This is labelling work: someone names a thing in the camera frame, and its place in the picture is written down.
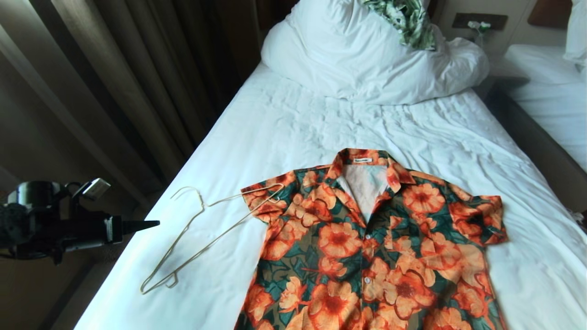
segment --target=wire hanger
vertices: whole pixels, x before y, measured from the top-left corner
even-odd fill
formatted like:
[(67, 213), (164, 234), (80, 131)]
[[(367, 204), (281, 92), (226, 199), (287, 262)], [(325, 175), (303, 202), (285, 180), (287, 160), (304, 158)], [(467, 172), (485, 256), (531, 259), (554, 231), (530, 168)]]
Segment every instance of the wire hanger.
[[(220, 234), (218, 237), (216, 237), (215, 239), (213, 239), (210, 243), (208, 243), (205, 247), (203, 247), (201, 250), (199, 250), (198, 252), (196, 252), (196, 254), (192, 255), (188, 260), (186, 260), (183, 264), (181, 264), (179, 267), (177, 267), (176, 269), (172, 270), (169, 274), (167, 274), (167, 276), (165, 276), (163, 279), (161, 279), (159, 282), (155, 283), (152, 287), (150, 287), (149, 289), (145, 290), (145, 287), (147, 286), (147, 284), (153, 279), (153, 277), (155, 276), (155, 274), (157, 274), (157, 272), (159, 271), (159, 269), (161, 268), (161, 266), (163, 266), (163, 264), (167, 261), (167, 259), (171, 256), (171, 254), (173, 253), (173, 249), (175, 249), (177, 243), (179, 242), (179, 240), (181, 239), (181, 237), (185, 234), (185, 232), (188, 231), (188, 229), (190, 228), (190, 224), (192, 223), (192, 221), (194, 221), (194, 219), (202, 214), (204, 212), (204, 210), (207, 207), (212, 207), (218, 203), (221, 203), (223, 201), (227, 201), (230, 200), (232, 198), (238, 197), (238, 196), (243, 196), (246, 194), (250, 194), (250, 193), (254, 193), (256, 191), (262, 191), (262, 190), (267, 190), (267, 189), (271, 189), (275, 186), (280, 186), (279, 189), (277, 189), (276, 192), (274, 192), (273, 194), (271, 194), (271, 196), (269, 196), (266, 200), (264, 200), (261, 204), (257, 205), (255, 208), (253, 208), (247, 215), (245, 215), (242, 219), (238, 220), (238, 222), (236, 222), (234, 225), (232, 225), (229, 229), (227, 229), (226, 231), (224, 231), (222, 234)], [(153, 270), (153, 272), (151, 273), (151, 275), (149, 275), (149, 277), (147, 277), (146, 280), (144, 280), (143, 284), (141, 285), (140, 291), (141, 293), (147, 294), (149, 293), (151, 290), (160, 287), (161, 285), (165, 284), (170, 278), (173, 277), (173, 283), (172, 284), (166, 284), (167, 288), (172, 288), (175, 287), (177, 285), (177, 283), (179, 283), (179, 279), (177, 278), (177, 273), (184, 268), (185, 266), (187, 266), (187, 264), (189, 264), (190, 262), (194, 261), (197, 257), (199, 257), (202, 253), (204, 253), (204, 251), (208, 250), (214, 243), (216, 243), (216, 241), (218, 241), (222, 236), (224, 236), (226, 233), (228, 233), (229, 231), (231, 231), (232, 229), (234, 229), (236, 226), (240, 225), (249, 215), (251, 215), (252, 213), (254, 213), (255, 211), (257, 211), (258, 208), (260, 208), (263, 204), (265, 204), (266, 202), (270, 202), (270, 203), (277, 203), (279, 202), (281, 199), (279, 198), (279, 196), (277, 197), (277, 199), (275, 201), (271, 200), (275, 195), (278, 194), (278, 192), (280, 192), (281, 190), (283, 190), (285, 188), (285, 185), (282, 183), (275, 183), (272, 184), (269, 187), (265, 187), (265, 188), (259, 188), (259, 189), (255, 189), (255, 190), (250, 190), (250, 191), (246, 191), (244, 193), (241, 194), (236, 194), (234, 196), (230, 196), (224, 199), (221, 199), (219, 201), (215, 201), (214, 203), (208, 205), (204, 202), (204, 199), (202, 198), (202, 195), (200, 194), (200, 192), (195, 188), (195, 187), (190, 187), (190, 186), (186, 186), (186, 187), (182, 187), (179, 188), (175, 194), (173, 194), (173, 196), (170, 197), (170, 199), (173, 199), (173, 197), (175, 197), (180, 191), (186, 189), (186, 188), (190, 188), (195, 190), (195, 192), (198, 194), (198, 197), (200, 198), (200, 203), (202, 206), (202, 209), (200, 211), (198, 211), (198, 213), (196, 213), (187, 223), (187, 225), (185, 225), (184, 229), (181, 231), (181, 233), (177, 236), (175, 242), (173, 242), (173, 244), (171, 245), (171, 247), (167, 250), (167, 252), (163, 255), (163, 258), (161, 258), (161, 261), (159, 261), (159, 263), (157, 264), (157, 266), (155, 267), (155, 269)]]

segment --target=curtain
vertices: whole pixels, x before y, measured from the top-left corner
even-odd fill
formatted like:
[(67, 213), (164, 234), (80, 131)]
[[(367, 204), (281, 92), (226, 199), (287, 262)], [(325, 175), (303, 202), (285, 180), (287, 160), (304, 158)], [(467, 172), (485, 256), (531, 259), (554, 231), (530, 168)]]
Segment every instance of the curtain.
[(0, 0), (0, 190), (113, 187), (149, 208), (259, 62), (252, 6), (229, 0)]

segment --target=shirt neck tag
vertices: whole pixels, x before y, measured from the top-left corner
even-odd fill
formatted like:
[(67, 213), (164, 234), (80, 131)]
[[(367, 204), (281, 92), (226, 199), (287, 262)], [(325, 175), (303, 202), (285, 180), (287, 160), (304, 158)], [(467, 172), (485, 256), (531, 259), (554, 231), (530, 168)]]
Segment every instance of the shirt neck tag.
[(355, 163), (371, 163), (372, 161), (372, 158), (356, 158), (354, 160)]

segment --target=nightstand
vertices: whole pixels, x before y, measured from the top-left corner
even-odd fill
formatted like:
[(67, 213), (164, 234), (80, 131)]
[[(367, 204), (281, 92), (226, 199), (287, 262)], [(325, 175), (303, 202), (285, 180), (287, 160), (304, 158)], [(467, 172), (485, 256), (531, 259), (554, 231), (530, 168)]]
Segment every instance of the nightstand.
[(530, 78), (521, 70), (516, 68), (510, 61), (504, 59), (502, 56), (489, 57), (489, 75), (473, 90), (477, 93), (481, 100), (485, 100), (489, 91), (493, 88), (495, 83), (507, 81), (508, 83), (524, 84), (530, 81)]

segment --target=wall outlet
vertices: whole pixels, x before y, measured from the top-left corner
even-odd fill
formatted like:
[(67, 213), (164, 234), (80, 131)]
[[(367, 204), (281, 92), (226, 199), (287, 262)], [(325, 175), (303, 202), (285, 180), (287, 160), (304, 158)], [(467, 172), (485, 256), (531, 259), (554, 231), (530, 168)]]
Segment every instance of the wall outlet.
[(470, 29), (468, 26), (469, 21), (474, 22), (485, 22), (490, 23), (491, 30), (503, 30), (505, 24), (508, 21), (506, 15), (493, 15), (493, 14), (475, 14), (475, 13), (462, 13), (457, 12), (453, 21), (453, 28), (455, 29)]

